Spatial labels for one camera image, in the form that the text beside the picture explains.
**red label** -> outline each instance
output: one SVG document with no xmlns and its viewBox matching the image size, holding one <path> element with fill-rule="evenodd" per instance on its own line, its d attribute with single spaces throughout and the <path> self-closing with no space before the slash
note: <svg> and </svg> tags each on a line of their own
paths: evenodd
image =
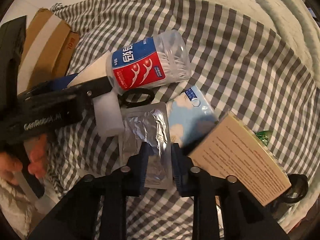
<svg viewBox="0 0 320 240">
<path fill-rule="evenodd" d="M 113 72 L 123 90 L 141 87 L 165 78 L 157 52 L 132 64 L 114 68 Z"/>
</svg>

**jar label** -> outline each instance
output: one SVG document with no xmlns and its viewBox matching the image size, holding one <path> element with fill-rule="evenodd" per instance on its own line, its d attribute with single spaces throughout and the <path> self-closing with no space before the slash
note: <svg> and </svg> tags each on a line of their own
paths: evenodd
<svg viewBox="0 0 320 240">
<path fill-rule="evenodd" d="M 112 54 L 112 69 L 123 90 L 165 78 L 152 37 L 115 51 Z"/>
</svg>

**checkered cloth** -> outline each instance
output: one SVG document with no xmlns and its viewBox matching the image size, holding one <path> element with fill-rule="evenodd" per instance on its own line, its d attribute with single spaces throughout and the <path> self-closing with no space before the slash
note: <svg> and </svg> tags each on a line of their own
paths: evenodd
<svg viewBox="0 0 320 240">
<path fill-rule="evenodd" d="M 155 89 L 167 102 L 197 85 L 219 116 L 227 109 L 253 131 L 273 130 L 269 149 L 287 173 L 309 179 L 319 165 L 319 89 L 294 51 L 273 30 L 233 9 L 203 0 L 87 0 L 52 11 L 81 35 L 68 74 L 114 51 L 170 29 L 189 52 L 188 82 Z M 57 132 L 49 174 L 61 195 L 77 169 L 108 174 L 119 167 L 117 138 L 101 140 L 94 115 Z M 191 239 L 193 200 L 176 190 L 146 189 L 129 198 L 129 239 Z"/>
</svg>

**plastic jar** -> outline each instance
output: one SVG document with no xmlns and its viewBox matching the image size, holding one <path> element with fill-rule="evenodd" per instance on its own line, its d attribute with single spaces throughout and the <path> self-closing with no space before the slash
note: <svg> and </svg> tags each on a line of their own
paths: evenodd
<svg viewBox="0 0 320 240">
<path fill-rule="evenodd" d="M 185 43 L 176 30 L 126 46 L 106 62 L 110 83 L 119 94 L 189 80 L 191 64 Z"/>
</svg>

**tan paper box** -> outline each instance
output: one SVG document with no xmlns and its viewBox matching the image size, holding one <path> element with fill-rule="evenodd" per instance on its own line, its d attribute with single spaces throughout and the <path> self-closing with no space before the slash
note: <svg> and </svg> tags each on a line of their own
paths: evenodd
<svg viewBox="0 0 320 240">
<path fill-rule="evenodd" d="M 53 78 L 64 76 L 79 35 L 48 9 L 32 19 L 18 73 L 18 94 Z"/>
<path fill-rule="evenodd" d="M 236 176 L 263 206 L 291 186 L 272 153 L 232 112 L 189 157 L 211 176 Z"/>
</svg>

